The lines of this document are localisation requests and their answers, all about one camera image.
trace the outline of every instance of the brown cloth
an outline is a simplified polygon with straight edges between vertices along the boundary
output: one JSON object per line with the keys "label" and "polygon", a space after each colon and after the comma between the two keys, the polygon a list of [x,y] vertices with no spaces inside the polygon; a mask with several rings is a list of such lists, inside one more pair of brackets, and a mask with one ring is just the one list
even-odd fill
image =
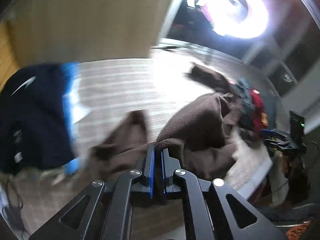
{"label": "brown cloth", "polygon": [[224,75],[197,63],[193,63],[193,65],[194,66],[189,75],[190,78],[210,88],[213,88],[215,92],[223,94],[231,93],[236,95],[234,89],[230,86],[229,81]]}
{"label": "brown cloth", "polygon": [[228,136],[240,113],[240,102],[230,93],[202,95],[167,122],[156,147],[168,148],[182,168],[200,179],[224,178],[236,162],[236,145],[228,144]]}
{"label": "brown cloth", "polygon": [[143,111],[133,111],[101,144],[92,147],[92,178],[116,180],[147,155],[147,132]]}

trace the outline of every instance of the yellow wooden surface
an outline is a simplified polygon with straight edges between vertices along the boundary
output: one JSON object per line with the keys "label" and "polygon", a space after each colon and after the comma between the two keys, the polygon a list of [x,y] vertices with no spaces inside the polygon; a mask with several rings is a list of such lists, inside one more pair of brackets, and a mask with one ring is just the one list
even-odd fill
{"label": "yellow wooden surface", "polygon": [[6,81],[19,69],[13,54],[5,23],[0,24],[0,90]]}

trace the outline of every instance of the dark navy clothing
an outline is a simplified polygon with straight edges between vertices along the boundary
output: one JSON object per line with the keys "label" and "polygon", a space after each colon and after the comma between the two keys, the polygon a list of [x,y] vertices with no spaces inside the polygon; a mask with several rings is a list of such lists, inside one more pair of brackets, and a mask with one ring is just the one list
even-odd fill
{"label": "dark navy clothing", "polygon": [[0,170],[50,169],[74,159],[62,95],[67,80],[60,64],[18,70],[0,93]]}

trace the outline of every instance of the white logo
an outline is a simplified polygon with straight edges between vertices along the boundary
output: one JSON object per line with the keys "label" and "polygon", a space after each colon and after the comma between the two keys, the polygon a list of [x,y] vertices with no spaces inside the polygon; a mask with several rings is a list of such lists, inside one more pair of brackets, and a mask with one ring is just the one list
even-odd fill
{"label": "white logo", "polygon": [[26,85],[26,87],[27,87],[27,86],[30,85],[35,79],[36,79],[35,76],[32,77],[32,78],[29,78],[26,82],[24,82],[21,86],[19,86],[19,87],[15,90],[15,92],[17,92],[18,89],[20,89],[20,88],[23,87],[24,85]]}

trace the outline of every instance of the triangular cutout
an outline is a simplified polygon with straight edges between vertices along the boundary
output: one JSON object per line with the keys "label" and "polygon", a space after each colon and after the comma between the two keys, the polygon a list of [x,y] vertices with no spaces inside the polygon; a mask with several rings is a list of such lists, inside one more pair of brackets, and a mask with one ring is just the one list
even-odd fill
{"label": "triangular cutout", "polygon": [[246,209],[233,195],[227,194],[226,199],[232,210],[239,228],[245,228],[257,222],[257,217]]}
{"label": "triangular cutout", "polygon": [[80,225],[84,211],[89,203],[90,196],[84,196],[67,214],[65,214],[60,222],[73,229],[77,229]]}

